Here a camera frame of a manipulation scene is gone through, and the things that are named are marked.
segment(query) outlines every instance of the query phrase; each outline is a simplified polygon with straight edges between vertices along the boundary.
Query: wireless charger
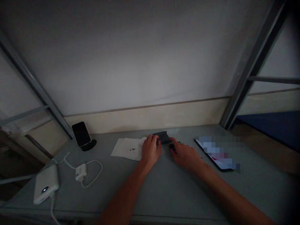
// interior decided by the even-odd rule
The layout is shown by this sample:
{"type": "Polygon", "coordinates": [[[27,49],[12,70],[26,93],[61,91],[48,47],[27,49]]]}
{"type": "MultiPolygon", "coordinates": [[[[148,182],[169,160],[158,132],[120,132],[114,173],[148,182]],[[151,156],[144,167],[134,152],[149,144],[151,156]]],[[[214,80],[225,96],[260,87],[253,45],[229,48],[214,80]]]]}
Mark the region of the wireless charger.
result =
{"type": "Polygon", "coordinates": [[[93,147],[95,147],[97,141],[95,139],[93,139],[91,142],[87,143],[86,145],[81,147],[81,150],[83,150],[84,152],[91,150],[93,147]]]}

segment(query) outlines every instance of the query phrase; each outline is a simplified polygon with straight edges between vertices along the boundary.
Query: gray desk surface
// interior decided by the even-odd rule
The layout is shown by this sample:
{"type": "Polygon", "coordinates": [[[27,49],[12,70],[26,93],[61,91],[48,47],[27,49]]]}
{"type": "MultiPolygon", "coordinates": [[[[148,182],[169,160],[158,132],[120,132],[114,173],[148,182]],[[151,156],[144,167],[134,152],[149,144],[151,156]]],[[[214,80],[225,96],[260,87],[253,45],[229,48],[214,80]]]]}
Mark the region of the gray desk surface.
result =
{"type": "MultiPolygon", "coordinates": [[[[92,135],[97,145],[88,152],[82,152],[75,140],[55,157],[62,160],[67,152],[68,162],[79,166],[92,159],[103,164],[99,178],[83,189],[75,181],[75,171],[65,163],[58,165],[60,188],[56,192],[55,215],[58,218],[95,218],[100,215],[108,201],[133,171],[137,161],[110,154],[118,138],[142,138],[148,134],[167,130],[169,136],[198,150],[204,161],[211,165],[227,183],[251,203],[276,222],[280,222],[290,200],[290,177],[262,159],[248,147],[240,144],[217,142],[224,147],[229,157],[241,164],[241,173],[221,172],[195,144],[195,136],[223,137],[223,141],[233,140],[233,136],[219,125],[156,129],[133,132],[118,132],[92,135]]],[[[87,166],[88,183],[97,175],[100,166],[87,166]]],[[[33,204],[35,178],[0,209],[2,214],[49,215],[51,200],[36,206],[33,204]]],[[[227,224],[226,217],[208,188],[196,177],[178,167],[172,160],[168,146],[162,147],[162,156],[145,179],[138,194],[132,216],[133,222],[205,223],[227,224]]]]}

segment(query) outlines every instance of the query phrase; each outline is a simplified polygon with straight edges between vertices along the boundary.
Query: white power adapter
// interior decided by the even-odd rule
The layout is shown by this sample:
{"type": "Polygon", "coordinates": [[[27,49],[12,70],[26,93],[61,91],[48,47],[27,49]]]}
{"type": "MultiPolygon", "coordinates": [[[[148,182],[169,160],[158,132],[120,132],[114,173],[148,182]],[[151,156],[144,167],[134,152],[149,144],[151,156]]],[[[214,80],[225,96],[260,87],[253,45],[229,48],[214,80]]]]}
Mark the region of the white power adapter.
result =
{"type": "Polygon", "coordinates": [[[87,165],[81,164],[79,167],[76,168],[75,172],[75,180],[76,181],[83,181],[83,178],[87,175],[87,165]]]}

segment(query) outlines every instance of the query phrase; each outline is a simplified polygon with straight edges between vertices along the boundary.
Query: black object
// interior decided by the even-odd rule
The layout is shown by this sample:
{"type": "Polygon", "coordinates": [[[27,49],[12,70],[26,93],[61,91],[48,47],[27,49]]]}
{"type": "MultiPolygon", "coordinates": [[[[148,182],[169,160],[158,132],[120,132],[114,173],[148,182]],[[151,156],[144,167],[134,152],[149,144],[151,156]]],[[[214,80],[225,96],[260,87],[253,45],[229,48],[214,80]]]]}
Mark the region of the black object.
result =
{"type": "Polygon", "coordinates": [[[92,141],[84,122],[79,122],[72,126],[77,144],[82,147],[92,141]]]}
{"type": "Polygon", "coordinates": [[[159,132],[159,133],[154,133],[153,135],[157,135],[159,139],[157,139],[156,144],[158,145],[158,141],[161,142],[161,144],[168,144],[171,143],[172,141],[170,140],[169,136],[167,135],[166,131],[159,132]]]}
{"type": "Polygon", "coordinates": [[[176,150],[175,150],[175,145],[174,145],[173,142],[170,143],[169,148],[172,149],[172,150],[177,154],[177,152],[176,152],[176,150]]]}
{"type": "Polygon", "coordinates": [[[93,139],[90,143],[83,145],[81,147],[81,150],[83,150],[84,152],[91,150],[93,147],[95,147],[96,143],[97,143],[97,141],[95,139],[93,139]]]}

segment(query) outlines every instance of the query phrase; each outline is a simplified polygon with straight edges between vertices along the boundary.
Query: hand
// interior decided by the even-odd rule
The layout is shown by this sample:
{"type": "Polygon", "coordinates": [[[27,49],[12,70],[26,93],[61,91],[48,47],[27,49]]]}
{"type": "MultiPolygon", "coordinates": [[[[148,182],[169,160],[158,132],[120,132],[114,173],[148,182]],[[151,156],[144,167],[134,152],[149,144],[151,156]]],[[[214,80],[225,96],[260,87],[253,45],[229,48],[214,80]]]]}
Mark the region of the hand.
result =
{"type": "Polygon", "coordinates": [[[183,143],[179,144],[173,137],[170,137],[170,139],[174,143],[175,150],[177,152],[176,154],[172,149],[170,149],[175,163],[193,173],[198,173],[204,170],[207,164],[201,159],[194,148],[183,143]]]}
{"type": "Polygon", "coordinates": [[[158,138],[157,135],[149,135],[142,146],[142,158],[140,163],[142,163],[149,171],[162,154],[162,145],[160,141],[156,147],[156,140],[158,138]]]}

